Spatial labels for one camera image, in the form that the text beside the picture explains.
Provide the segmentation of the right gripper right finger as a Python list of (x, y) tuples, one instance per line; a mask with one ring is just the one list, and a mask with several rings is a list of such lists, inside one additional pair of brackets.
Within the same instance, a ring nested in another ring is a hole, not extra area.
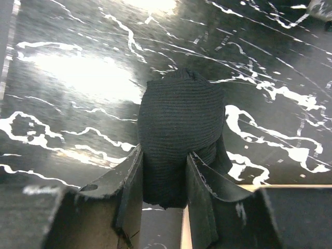
[(186, 189), (193, 248), (282, 248), (263, 191), (250, 192), (187, 156)]

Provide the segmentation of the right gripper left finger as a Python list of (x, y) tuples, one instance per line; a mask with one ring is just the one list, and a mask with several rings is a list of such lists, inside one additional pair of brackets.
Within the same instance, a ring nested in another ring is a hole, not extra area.
[(42, 248), (139, 248), (143, 152), (128, 157), (79, 191), (62, 189)]

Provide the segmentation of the black underwear beige waistband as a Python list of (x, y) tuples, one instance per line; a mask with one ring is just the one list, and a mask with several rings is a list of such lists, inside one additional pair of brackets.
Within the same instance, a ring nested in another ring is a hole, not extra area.
[(187, 205), (186, 162), (192, 152), (219, 174), (230, 171), (225, 115), (222, 87), (198, 72), (180, 68), (147, 83), (137, 119), (144, 202), (164, 209)]

